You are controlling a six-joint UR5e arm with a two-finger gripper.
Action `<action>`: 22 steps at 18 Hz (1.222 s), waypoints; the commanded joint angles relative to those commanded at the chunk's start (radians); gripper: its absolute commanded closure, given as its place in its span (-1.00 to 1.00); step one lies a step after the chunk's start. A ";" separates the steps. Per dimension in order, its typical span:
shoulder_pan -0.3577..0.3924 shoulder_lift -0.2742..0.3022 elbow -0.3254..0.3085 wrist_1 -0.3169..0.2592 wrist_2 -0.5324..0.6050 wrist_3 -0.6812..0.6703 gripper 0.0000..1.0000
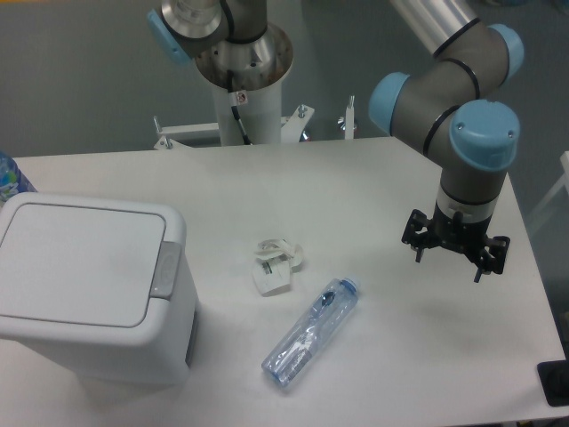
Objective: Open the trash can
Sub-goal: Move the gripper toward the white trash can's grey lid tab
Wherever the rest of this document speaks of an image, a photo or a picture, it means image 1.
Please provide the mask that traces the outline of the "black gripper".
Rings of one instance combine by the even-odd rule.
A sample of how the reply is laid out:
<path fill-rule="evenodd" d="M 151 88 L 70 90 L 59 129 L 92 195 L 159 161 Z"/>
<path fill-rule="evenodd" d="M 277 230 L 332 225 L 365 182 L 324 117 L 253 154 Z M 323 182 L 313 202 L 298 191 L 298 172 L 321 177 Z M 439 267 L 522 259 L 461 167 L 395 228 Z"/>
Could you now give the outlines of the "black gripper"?
<path fill-rule="evenodd" d="M 489 238 L 487 230 L 497 199 L 482 205 L 470 205 L 452 198 L 438 198 L 432 219 L 413 209 L 405 225 L 402 242 L 415 252 L 415 261 L 421 262 L 426 249 L 442 247 L 446 250 L 477 255 L 474 282 L 483 275 L 501 275 L 504 271 L 510 238 Z"/>

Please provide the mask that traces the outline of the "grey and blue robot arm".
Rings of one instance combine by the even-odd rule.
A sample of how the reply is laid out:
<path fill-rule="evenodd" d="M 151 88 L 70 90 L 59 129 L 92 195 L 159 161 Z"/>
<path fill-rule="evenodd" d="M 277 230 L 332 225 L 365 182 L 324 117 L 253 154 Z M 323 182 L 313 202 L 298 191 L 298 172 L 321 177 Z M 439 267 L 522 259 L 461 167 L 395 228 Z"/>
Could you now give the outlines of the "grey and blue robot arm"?
<path fill-rule="evenodd" d="M 525 49 L 504 25 L 485 25 L 463 1 L 396 1 L 394 8 L 434 58 L 424 75 L 392 73 L 374 88 L 368 115 L 441 170 L 432 215 L 413 211 L 402 240 L 416 254 L 442 247 L 465 255 L 477 274 L 503 272 L 510 240 L 487 230 L 520 124 L 487 100 L 521 67 Z M 296 142 L 281 118 L 281 84 L 293 64 L 286 33 L 263 1 L 163 1 L 147 16 L 162 50 L 193 61 L 212 88 L 224 145 Z"/>

